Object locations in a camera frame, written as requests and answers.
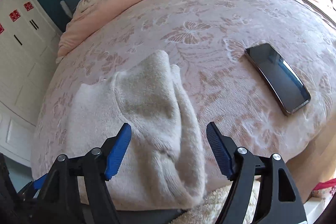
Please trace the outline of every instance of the pink bedspread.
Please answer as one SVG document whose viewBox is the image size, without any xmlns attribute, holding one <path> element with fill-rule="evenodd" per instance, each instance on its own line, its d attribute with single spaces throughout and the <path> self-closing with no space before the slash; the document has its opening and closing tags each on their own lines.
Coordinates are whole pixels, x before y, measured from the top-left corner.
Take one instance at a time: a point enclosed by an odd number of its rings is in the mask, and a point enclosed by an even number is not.
<svg viewBox="0 0 336 224">
<path fill-rule="evenodd" d="M 283 55 L 311 94 L 311 102 L 291 117 L 243 56 L 244 48 L 264 42 Z M 34 135 L 33 177 L 66 151 L 66 119 L 80 84 L 131 68 L 158 49 L 181 68 L 197 113 L 208 190 L 225 183 L 206 141 L 210 121 L 254 154 L 278 152 L 287 161 L 335 118 L 335 47 L 335 28 L 301 0 L 143 0 L 61 61 Z"/>
</svg>

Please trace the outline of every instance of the phone screen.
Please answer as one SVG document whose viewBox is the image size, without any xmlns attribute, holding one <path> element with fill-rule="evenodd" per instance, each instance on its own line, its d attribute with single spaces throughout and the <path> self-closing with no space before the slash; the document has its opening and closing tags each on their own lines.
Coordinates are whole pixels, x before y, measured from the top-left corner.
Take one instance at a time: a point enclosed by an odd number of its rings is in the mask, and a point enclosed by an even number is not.
<svg viewBox="0 0 336 224">
<path fill-rule="evenodd" d="M 248 48 L 246 53 L 266 77 L 288 114 L 309 102 L 310 94 L 305 85 L 270 44 Z"/>
</svg>

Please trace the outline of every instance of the fabric fold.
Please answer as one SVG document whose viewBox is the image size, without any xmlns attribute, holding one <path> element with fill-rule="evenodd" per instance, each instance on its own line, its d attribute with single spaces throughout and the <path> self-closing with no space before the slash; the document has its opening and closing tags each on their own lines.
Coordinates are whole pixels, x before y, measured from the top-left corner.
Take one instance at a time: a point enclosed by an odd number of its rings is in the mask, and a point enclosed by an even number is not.
<svg viewBox="0 0 336 224">
<path fill-rule="evenodd" d="M 117 134 L 132 140 L 116 176 L 107 182 L 118 210 L 191 208 L 205 191 L 205 159 L 193 106 L 180 69 L 157 51 L 135 67 L 94 85 L 82 84 L 67 120 L 69 157 L 84 155 Z M 82 202 L 87 203 L 83 179 Z"/>
</svg>

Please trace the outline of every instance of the black phone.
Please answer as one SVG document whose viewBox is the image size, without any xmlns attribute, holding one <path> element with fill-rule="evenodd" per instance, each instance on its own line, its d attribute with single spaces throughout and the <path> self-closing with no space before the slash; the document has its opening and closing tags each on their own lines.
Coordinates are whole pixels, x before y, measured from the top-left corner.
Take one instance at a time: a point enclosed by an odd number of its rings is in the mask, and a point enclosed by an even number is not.
<svg viewBox="0 0 336 224">
<path fill-rule="evenodd" d="M 247 48 L 245 55 L 264 79 L 285 115 L 293 114 L 310 101 L 303 82 L 271 44 Z"/>
</svg>

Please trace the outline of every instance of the metal screw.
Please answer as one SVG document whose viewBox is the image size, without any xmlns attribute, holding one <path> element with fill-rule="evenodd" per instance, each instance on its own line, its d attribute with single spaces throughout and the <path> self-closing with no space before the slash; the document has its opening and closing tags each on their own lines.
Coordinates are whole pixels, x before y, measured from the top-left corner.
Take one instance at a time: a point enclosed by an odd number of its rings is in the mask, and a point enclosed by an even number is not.
<svg viewBox="0 0 336 224">
<path fill-rule="evenodd" d="M 238 152 L 239 152 L 240 154 L 246 154 L 246 153 L 247 153 L 247 149 L 246 149 L 245 147 L 239 147 L 239 148 L 238 148 Z"/>
<path fill-rule="evenodd" d="M 277 153 L 273 154 L 273 159 L 275 160 L 281 160 L 281 156 Z"/>
<path fill-rule="evenodd" d="M 98 155 L 100 154 L 101 150 L 100 148 L 96 147 L 91 150 L 92 155 Z"/>
<path fill-rule="evenodd" d="M 57 157 L 57 160 L 58 161 L 63 161 L 63 160 L 65 160 L 65 158 L 66 158 L 66 156 L 64 154 L 61 154 Z"/>
</svg>

